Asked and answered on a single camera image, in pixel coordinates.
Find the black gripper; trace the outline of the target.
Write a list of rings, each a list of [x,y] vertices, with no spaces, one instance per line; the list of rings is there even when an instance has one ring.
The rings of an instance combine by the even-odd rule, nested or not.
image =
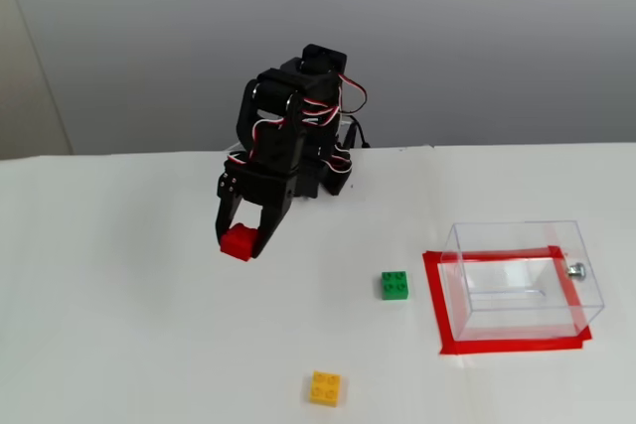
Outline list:
[[[241,200],[261,206],[251,250],[251,257],[257,258],[291,206],[294,176],[274,174],[253,164],[239,164],[233,160],[226,160],[224,166],[217,188],[220,200],[215,223],[218,242],[231,228]]]

